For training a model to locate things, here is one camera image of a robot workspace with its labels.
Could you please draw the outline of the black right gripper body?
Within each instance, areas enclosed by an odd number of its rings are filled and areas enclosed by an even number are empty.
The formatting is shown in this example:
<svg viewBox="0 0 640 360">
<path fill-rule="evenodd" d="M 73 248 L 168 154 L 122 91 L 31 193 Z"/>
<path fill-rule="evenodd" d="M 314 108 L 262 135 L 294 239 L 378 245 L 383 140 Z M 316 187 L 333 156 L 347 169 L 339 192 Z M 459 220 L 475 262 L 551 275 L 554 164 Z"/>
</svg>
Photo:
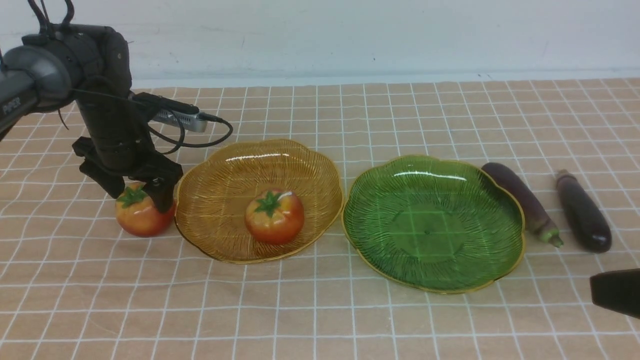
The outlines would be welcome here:
<svg viewBox="0 0 640 360">
<path fill-rule="evenodd" d="M 590 298 L 595 306 L 640 318 L 640 269 L 618 269 L 590 276 Z"/>
</svg>

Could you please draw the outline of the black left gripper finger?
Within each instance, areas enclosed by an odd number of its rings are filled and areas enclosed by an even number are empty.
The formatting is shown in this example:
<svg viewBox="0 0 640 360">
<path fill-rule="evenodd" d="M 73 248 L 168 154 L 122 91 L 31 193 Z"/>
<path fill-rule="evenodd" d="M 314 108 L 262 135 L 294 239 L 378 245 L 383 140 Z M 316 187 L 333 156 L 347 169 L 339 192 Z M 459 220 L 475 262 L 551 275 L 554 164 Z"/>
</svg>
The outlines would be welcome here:
<svg viewBox="0 0 640 360">
<path fill-rule="evenodd" d="M 125 181 L 120 174 L 112 173 L 99 161 L 85 159 L 79 166 L 79 170 L 85 176 L 98 184 L 106 194 L 118 199 L 125 189 Z"/>
<path fill-rule="evenodd" d="M 166 214 L 174 205 L 174 189 L 176 177 L 147 177 L 145 178 L 145 193 L 160 214 Z"/>
</svg>

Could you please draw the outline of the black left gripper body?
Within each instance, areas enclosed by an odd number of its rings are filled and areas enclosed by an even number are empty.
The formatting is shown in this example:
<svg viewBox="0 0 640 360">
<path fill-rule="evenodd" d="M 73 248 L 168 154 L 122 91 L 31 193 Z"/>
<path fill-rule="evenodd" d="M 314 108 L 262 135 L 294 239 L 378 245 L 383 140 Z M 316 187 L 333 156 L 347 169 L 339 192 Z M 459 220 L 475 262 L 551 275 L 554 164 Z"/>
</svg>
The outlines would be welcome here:
<svg viewBox="0 0 640 360">
<path fill-rule="evenodd" d="M 78 157 L 98 161 L 109 171 L 138 182 L 148 177 L 183 176 L 180 164 L 156 150 L 145 114 L 125 96 L 78 92 L 77 105 L 89 132 L 73 145 Z"/>
</svg>

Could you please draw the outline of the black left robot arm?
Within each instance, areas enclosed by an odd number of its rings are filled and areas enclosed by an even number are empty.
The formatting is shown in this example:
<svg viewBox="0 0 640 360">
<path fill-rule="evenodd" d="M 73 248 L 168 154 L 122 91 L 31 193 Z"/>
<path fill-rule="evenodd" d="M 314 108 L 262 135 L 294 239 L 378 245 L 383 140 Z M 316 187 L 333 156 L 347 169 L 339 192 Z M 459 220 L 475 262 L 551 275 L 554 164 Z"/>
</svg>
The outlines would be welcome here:
<svg viewBox="0 0 640 360">
<path fill-rule="evenodd" d="M 75 103 L 89 133 L 72 144 L 83 159 L 80 171 L 114 199 L 125 178 L 143 182 L 155 207 L 166 212 L 183 169 L 156 150 L 148 123 L 170 101 L 132 92 L 128 42 L 113 28 L 55 24 L 53 30 L 24 36 L 4 55 L 1 136 L 23 116 Z"/>
</svg>

